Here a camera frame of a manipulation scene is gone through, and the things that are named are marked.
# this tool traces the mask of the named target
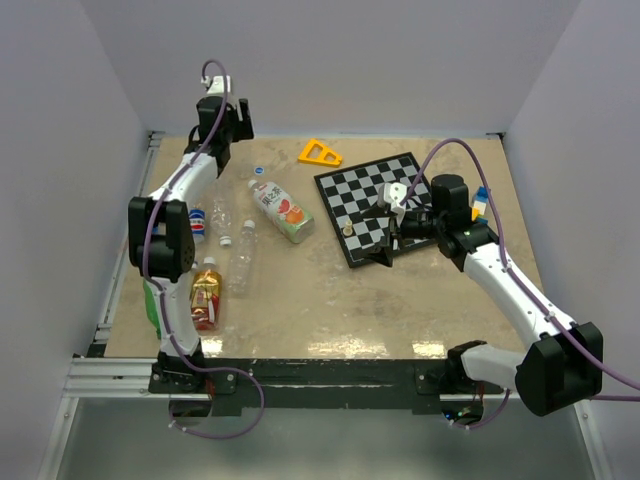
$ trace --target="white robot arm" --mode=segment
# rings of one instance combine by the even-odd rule
[[[560,324],[596,358],[602,359],[603,341],[591,323],[578,325],[552,304],[506,255],[500,255],[496,234],[471,220],[469,192],[462,177],[439,175],[431,182],[432,206],[428,211],[405,211],[407,187],[384,185],[378,201],[363,217],[388,217],[389,233],[380,244],[363,252],[365,258],[391,267],[393,244],[409,238],[431,238],[461,272],[480,285],[518,333],[526,354],[500,350],[474,341],[449,351],[450,384],[484,381],[517,391],[536,415],[546,415],[602,388],[602,372],[586,360],[561,332],[543,316],[508,270],[521,279],[551,310]]]
[[[231,78],[227,76],[226,113],[213,138],[195,161],[195,152],[202,147],[215,118],[220,112],[223,97],[223,77],[206,77],[206,95],[198,102],[199,124],[194,127],[185,149],[182,161],[167,181],[148,197],[134,197],[129,203],[129,257],[134,266],[143,274],[144,237],[151,210],[162,199],[157,222],[166,225],[165,232],[154,234],[149,248],[149,274],[151,281],[144,280],[153,293],[156,311],[166,314],[173,339],[185,355],[193,355],[199,347],[200,339],[191,320],[189,293],[191,287],[191,266],[195,246],[189,227],[189,207],[200,198],[222,173],[229,161],[229,145],[233,142],[253,138],[253,126],[245,99],[236,100],[231,91]],[[160,296],[164,295],[164,312]],[[164,321],[160,322],[160,351],[169,357],[178,358],[178,352],[166,331]]]

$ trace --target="gray wall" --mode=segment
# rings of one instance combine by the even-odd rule
[[[545,290],[594,322],[605,362],[636,380],[639,19],[637,0],[583,0],[506,137]],[[631,393],[608,377],[604,391]],[[637,479],[640,408],[594,407],[615,478]]]
[[[0,15],[2,478],[35,478],[104,302],[144,130],[76,0]]]
[[[181,135],[210,56],[260,133],[504,131],[579,3],[81,1],[142,121]]]

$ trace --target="chessboard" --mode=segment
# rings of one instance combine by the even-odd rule
[[[322,201],[350,268],[371,263],[371,260],[363,258],[363,249],[377,244],[389,230],[389,219],[363,219],[360,213],[377,201],[382,185],[401,182],[410,186],[419,169],[413,154],[408,152],[315,176]],[[407,202],[407,210],[424,208],[431,203],[424,182],[423,178],[416,186],[413,197]],[[345,237],[342,229],[348,219],[353,223],[353,234]],[[433,243],[432,240],[406,240],[404,247],[399,248],[398,242],[394,241],[394,256]]]

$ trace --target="juice bottle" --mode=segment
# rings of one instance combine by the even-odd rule
[[[290,241],[300,243],[313,233],[313,216],[281,187],[273,182],[259,184],[256,180],[251,180],[249,189],[260,210]]]

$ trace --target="yellow toy block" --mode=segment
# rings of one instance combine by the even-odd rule
[[[315,148],[319,148],[320,153],[318,153],[317,157],[309,157]],[[310,163],[312,165],[321,165],[323,167],[339,167],[342,163],[342,155],[338,155],[335,150],[330,149],[325,144],[320,143],[315,138],[312,138],[298,156],[298,161],[300,163]]]

